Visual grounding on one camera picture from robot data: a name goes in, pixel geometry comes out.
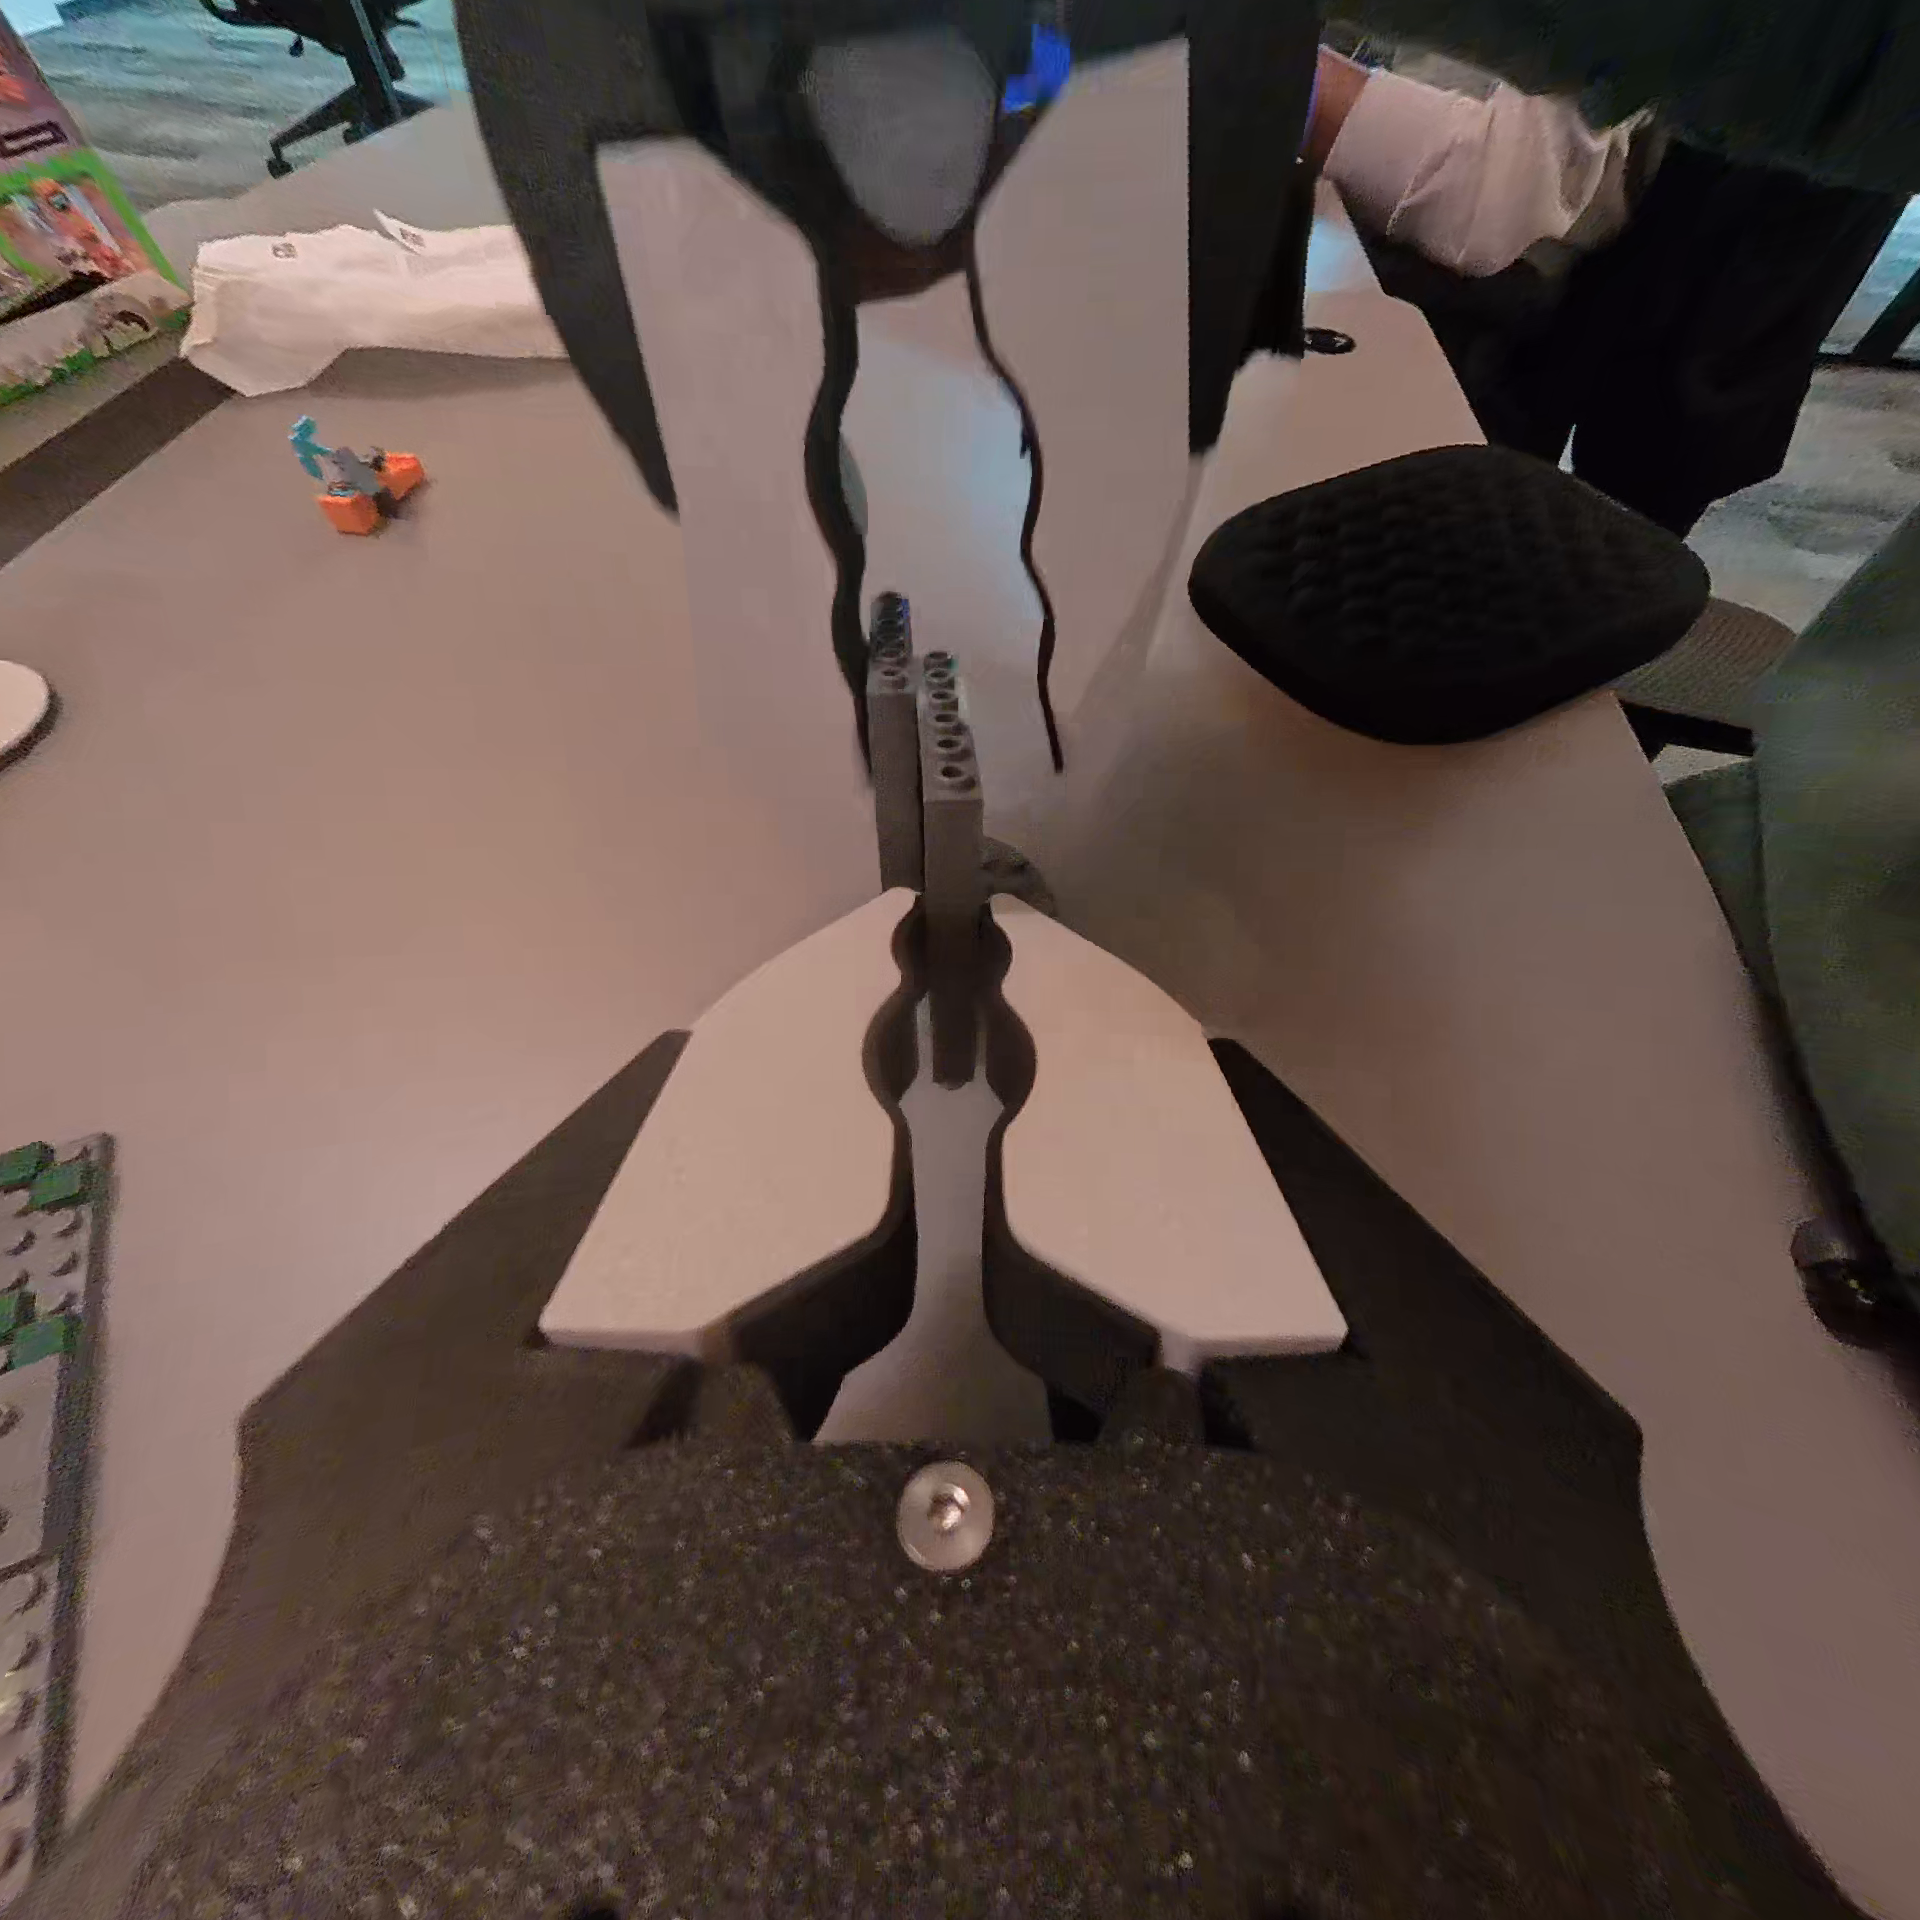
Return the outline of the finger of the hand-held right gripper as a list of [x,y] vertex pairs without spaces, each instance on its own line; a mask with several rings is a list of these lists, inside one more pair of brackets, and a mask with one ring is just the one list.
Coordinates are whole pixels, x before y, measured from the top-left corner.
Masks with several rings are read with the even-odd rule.
[[1076,62],[974,219],[986,341],[1040,453],[1031,566],[1072,762],[1147,667],[1197,459],[1188,447],[1188,41]]
[[691,140],[609,144],[596,182],[676,486],[702,721],[747,784],[865,784],[804,491],[818,255]]

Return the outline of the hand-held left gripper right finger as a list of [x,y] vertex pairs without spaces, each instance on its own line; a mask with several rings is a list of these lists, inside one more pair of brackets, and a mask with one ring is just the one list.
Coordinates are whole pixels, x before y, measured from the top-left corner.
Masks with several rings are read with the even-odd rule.
[[1127,958],[994,898],[982,1306],[1045,1386],[1108,1415],[1147,1370],[1351,1336],[1207,1026]]

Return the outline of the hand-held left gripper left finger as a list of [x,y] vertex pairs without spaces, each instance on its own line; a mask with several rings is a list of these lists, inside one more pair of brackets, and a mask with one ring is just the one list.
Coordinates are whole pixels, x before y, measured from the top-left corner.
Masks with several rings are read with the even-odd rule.
[[756,1364],[798,1428],[914,1306],[912,944],[880,893],[781,947],[683,1036],[540,1306],[555,1347]]

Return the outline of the dark grey technic brick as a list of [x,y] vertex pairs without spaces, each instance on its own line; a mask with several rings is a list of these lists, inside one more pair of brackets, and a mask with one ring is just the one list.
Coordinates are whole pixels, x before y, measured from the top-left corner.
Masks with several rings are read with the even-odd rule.
[[917,691],[912,604],[900,589],[883,589],[871,613],[865,678],[880,893],[923,886]]
[[974,759],[965,675],[950,651],[917,661],[917,794],[923,794],[923,977],[929,1073],[965,1087],[978,1048],[982,995],[982,769]]

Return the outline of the grey desk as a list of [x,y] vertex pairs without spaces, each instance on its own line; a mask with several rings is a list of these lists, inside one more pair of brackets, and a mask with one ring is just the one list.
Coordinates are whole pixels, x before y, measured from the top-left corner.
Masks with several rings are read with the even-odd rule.
[[[994,822],[1217,1040],[1351,1347],[1248,1443],[644,1436],[528,1340],[691,1087],[674,1031],[871,910],[848,704],[718,633],[555,367],[346,367],[425,508],[319,530],[230,399],[4,570],[65,717],[4,779],[4,1134],[119,1134],[80,1773],[20,1917],[1918,1917],[1918,1426],[1789,1264],[1753,1005],[1605,695],[1361,743],[1163,613],[1054,782],[994,399],[857,414],[954,589]],[[965,620],[1013,620],[965,633]]]

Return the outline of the black office chair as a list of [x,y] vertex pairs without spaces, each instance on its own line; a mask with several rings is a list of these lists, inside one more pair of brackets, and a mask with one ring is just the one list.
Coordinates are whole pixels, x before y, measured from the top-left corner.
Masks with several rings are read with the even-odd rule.
[[199,4],[199,9],[227,30],[284,35],[290,56],[301,56],[306,43],[323,43],[349,66],[346,90],[270,140],[271,182],[295,169],[290,148],[310,144],[323,132],[339,132],[353,148],[436,104],[431,98],[409,90],[405,62],[393,50],[393,35],[416,25],[416,7],[420,4]]

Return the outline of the white paper bag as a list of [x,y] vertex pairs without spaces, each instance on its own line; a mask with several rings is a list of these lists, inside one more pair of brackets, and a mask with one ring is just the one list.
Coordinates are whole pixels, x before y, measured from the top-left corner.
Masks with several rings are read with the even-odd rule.
[[562,358],[509,225],[230,235],[193,260],[182,358],[240,397],[290,394],[349,350]]

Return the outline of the orange teal brick figure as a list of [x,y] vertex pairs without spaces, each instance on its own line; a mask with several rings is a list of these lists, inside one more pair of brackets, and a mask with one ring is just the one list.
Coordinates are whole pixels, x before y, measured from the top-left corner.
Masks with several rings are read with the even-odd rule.
[[290,423],[290,453],[315,482],[325,522],[346,536],[381,531],[429,481],[412,449],[323,443],[315,414]]

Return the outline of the green printed toy box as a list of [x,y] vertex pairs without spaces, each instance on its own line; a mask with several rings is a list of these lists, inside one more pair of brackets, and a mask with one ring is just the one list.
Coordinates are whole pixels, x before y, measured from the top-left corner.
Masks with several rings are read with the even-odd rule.
[[184,317],[184,283],[4,22],[4,409]]

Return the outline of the grey brick baseplate build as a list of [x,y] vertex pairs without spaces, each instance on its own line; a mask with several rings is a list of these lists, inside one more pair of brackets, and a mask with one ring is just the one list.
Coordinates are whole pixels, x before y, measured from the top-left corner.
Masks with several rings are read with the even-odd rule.
[[4,1909],[67,1797],[112,1137],[4,1148]]

